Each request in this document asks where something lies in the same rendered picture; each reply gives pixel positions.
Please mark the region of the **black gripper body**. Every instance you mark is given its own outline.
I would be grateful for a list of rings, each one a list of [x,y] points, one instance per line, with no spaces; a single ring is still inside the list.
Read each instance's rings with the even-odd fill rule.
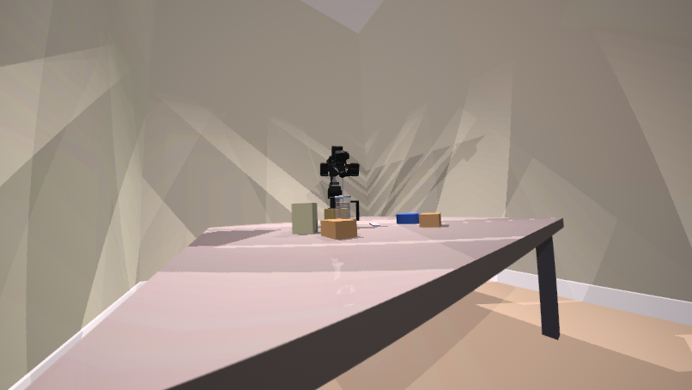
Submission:
[[[321,175],[321,176],[328,176],[328,171],[330,172],[330,168],[328,168],[328,164],[329,164],[328,162],[321,162],[321,163],[320,163],[320,175]],[[339,171],[339,173],[340,173],[341,171],[344,171],[344,172],[345,172],[344,163],[342,163],[342,162],[339,162],[339,163],[333,162],[333,164],[336,164],[337,170]],[[358,176],[358,175],[359,175],[359,166],[360,166],[360,165],[359,165],[358,163],[350,163],[350,164],[351,164],[351,175],[350,175],[350,176]]]

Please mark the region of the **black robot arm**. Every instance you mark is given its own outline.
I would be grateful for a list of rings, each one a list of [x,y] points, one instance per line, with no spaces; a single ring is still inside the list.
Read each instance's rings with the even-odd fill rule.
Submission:
[[[347,159],[349,159],[349,152],[343,150],[343,146],[331,146],[331,155],[328,162],[328,168],[330,164],[342,162],[347,164]],[[328,188],[328,198],[335,196],[342,196],[343,189],[341,188],[340,182],[337,182],[336,176],[331,176],[331,182]],[[336,198],[329,198],[331,207],[328,209],[336,209]]]

